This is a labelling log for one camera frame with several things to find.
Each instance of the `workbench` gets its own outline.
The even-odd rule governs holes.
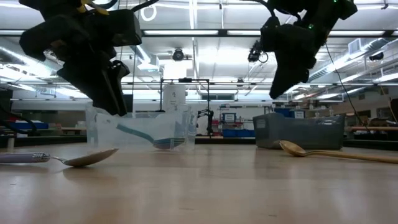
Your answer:
[[[398,156],[395,151],[344,148]],[[75,157],[86,144],[16,148]],[[398,165],[255,145],[115,155],[85,169],[0,165],[1,224],[393,224]]]

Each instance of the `box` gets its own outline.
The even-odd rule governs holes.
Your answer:
[[[98,150],[188,152],[195,148],[197,111],[177,105],[165,113],[119,117],[88,104],[86,125],[88,144]]]
[[[280,113],[253,117],[256,145],[281,149],[280,140],[291,141],[303,149],[341,149],[345,117],[286,118]]]

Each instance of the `black cable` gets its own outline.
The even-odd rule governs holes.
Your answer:
[[[359,117],[358,113],[356,112],[356,109],[355,109],[355,107],[354,107],[353,102],[351,101],[351,97],[349,96],[348,91],[347,91],[346,87],[345,87],[344,84],[343,84],[343,81],[341,81],[340,73],[338,73],[338,70],[337,70],[337,68],[335,67],[335,62],[333,61],[333,59],[332,59],[332,57],[331,57],[331,55],[330,55],[329,48],[328,48],[328,44],[325,43],[325,46],[326,46],[326,50],[328,51],[328,55],[329,55],[329,57],[330,57],[331,63],[333,64],[333,66],[334,66],[334,68],[335,68],[335,71],[336,71],[336,73],[337,73],[337,75],[338,75],[338,79],[340,80],[341,86],[343,87],[344,91],[346,92],[348,101],[349,101],[351,107],[352,107],[353,110],[354,110],[354,114],[355,114],[356,118],[359,120],[359,122],[361,122],[361,124],[366,128],[366,130],[367,130],[368,133],[370,134],[371,132],[370,132],[370,130],[368,129],[368,126],[367,126],[364,122],[362,122],[361,118]]]
[[[6,109],[4,109],[1,105],[0,105],[0,111],[2,111],[3,113],[8,114],[10,116],[14,116],[14,117],[19,118],[19,119],[21,119],[23,121],[26,121],[32,127],[31,131],[23,131],[23,130],[20,130],[20,129],[12,127],[7,121],[0,119],[0,124],[5,126],[8,129],[10,129],[11,131],[15,131],[16,133],[19,133],[19,134],[33,134],[33,133],[35,133],[37,131],[36,125],[31,120],[26,119],[26,118],[24,118],[22,116],[19,116],[18,114],[11,113],[10,111],[7,111]]]
[[[268,3],[266,3],[265,1],[262,1],[262,0],[241,0],[241,1],[254,1],[254,2],[260,3],[268,9],[268,11],[271,13],[272,17],[276,17],[274,9],[271,8],[270,5],[268,5]]]
[[[157,3],[158,1],[159,1],[159,0],[149,0],[149,1],[147,1],[147,2],[144,2],[144,3],[142,3],[142,4],[139,4],[138,6],[134,6],[131,10],[132,10],[133,12],[137,12],[138,10],[143,9],[143,8],[145,8],[145,7],[148,7],[148,6],[150,6],[150,5],[153,5],[153,4]]]
[[[262,61],[259,59],[258,61],[261,62],[261,63],[266,63],[266,62],[268,62],[269,57],[268,57],[267,52],[264,52],[263,54],[265,54],[265,55],[267,56],[267,60],[265,60],[264,62],[262,62]]]
[[[13,82],[13,83],[11,83],[11,84],[8,84],[8,88],[7,88],[6,90],[9,90],[9,89],[11,88],[11,86],[17,84],[17,82],[18,82],[19,80],[21,80],[21,78],[22,78],[22,77],[18,78],[17,81],[15,81],[15,82]]]

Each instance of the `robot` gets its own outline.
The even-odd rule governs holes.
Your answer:
[[[149,0],[131,10],[106,11],[117,0],[96,5],[91,0],[19,0],[40,11],[44,22],[26,30],[19,41],[23,51],[44,61],[51,50],[65,63],[57,73],[93,100],[93,106],[110,114],[127,113],[121,89],[129,69],[114,47],[139,45],[142,33],[134,12],[156,3]],[[261,28],[264,52],[275,52],[278,67],[270,90],[275,99],[290,87],[308,81],[308,70],[338,19],[347,19],[357,8],[352,0],[242,0],[261,3],[271,13]],[[275,10],[297,18],[280,24]],[[299,13],[306,10],[303,18]]]

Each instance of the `clear plastic container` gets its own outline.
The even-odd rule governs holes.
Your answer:
[[[165,113],[129,113],[111,116],[105,110],[86,107],[87,141],[91,148],[120,151],[188,152],[195,148],[197,112],[177,105]]]

